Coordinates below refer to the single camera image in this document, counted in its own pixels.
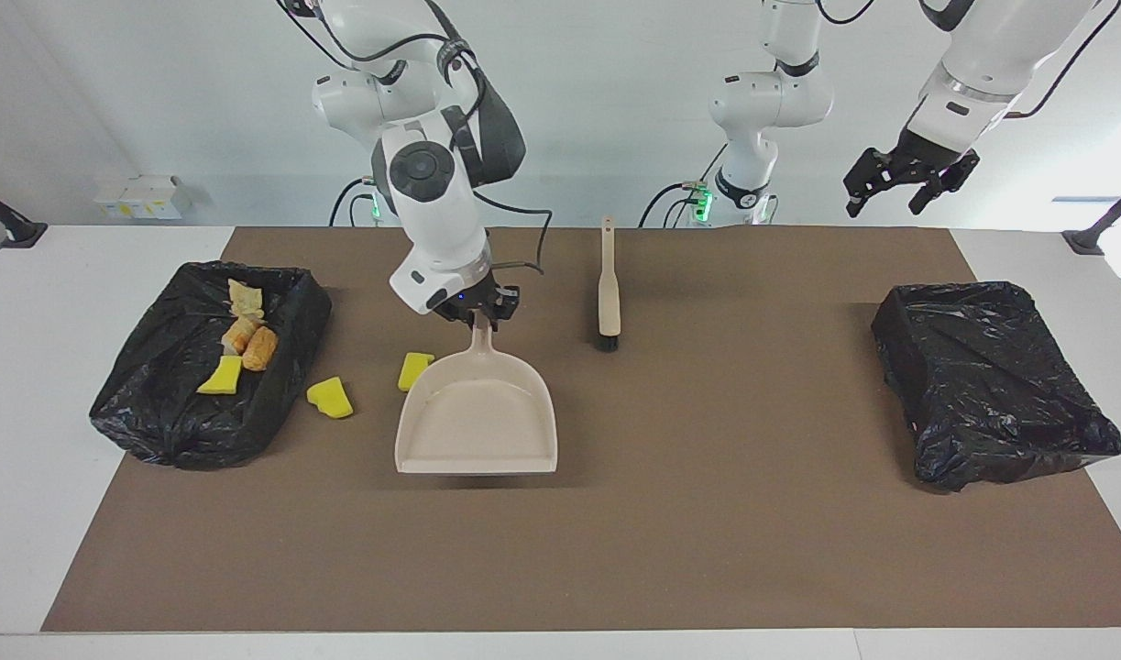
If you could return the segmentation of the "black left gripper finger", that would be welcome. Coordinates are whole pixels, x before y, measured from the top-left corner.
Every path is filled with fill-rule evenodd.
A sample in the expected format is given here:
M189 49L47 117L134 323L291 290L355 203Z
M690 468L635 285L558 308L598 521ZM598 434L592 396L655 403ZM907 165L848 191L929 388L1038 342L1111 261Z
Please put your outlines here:
M932 201L938 199L944 193L956 193L967 182L980 160L976 151L967 151L945 170L926 174L915 196L908 202L909 212L920 215Z
M878 193L896 187L892 167L895 167L892 151L883 154L876 148L867 148L858 156L856 162L853 162L842 177L842 185L847 192L845 212L850 219L856 219L864 210L867 201L872 199Z

